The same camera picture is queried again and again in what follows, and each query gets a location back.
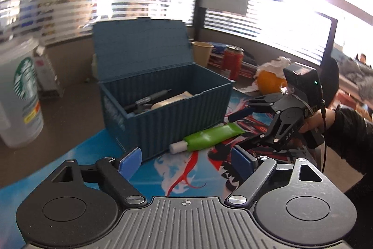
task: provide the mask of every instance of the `black sleeve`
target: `black sleeve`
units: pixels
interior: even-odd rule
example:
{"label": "black sleeve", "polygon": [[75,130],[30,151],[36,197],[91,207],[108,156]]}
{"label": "black sleeve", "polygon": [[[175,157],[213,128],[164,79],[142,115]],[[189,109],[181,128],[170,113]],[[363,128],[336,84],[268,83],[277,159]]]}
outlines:
{"label": "black sleeve", "polygon": [[362,174],[373,172],[373,125],[349,108],[335,110],[326,144]]}

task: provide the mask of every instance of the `metal pivot bolt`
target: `metal pivot bolt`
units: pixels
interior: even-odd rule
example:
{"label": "metal pivot bolt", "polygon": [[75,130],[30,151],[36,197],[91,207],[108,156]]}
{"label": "metal pivot bolt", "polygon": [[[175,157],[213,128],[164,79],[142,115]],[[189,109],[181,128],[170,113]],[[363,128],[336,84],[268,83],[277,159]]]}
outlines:
{"label": "metal pivot bolt", "polygon": [[145,202],[145,198],[140,195],[131,195],[126,198],[126,202],[130,205],[139,205]]}
{"label": "metal pivot bolt", "polygon": [[247,199],[242,195],[232,195],[228,198],[228,202],[234,205],[241,205],[244,204]]}

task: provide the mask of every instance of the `white tube cap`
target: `white tube cap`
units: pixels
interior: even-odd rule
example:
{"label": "white tube cap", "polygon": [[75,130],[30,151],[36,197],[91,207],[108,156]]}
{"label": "white tube cap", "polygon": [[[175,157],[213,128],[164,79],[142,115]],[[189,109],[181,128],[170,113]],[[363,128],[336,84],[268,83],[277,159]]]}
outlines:
{"label": "white tube cap", "polygon": [[188,143],[186,141],[178,141],[170,145],[170,153],[176,154],[179,152],[186,151],[188,148]]}

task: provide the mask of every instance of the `green tube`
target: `green tube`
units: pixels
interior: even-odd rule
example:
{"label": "green tube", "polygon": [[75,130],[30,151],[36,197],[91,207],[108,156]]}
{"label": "green tube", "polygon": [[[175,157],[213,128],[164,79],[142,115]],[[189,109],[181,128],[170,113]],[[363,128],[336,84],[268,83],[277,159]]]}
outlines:
{"label": "green tube", "polygon": [[183,141],[170,145],[170,152],[174,154],[185,150],[202,150],[243,133],[245,133],[245,131],[235,123],[227,123],[223,126],[209,128],[184,137]]}

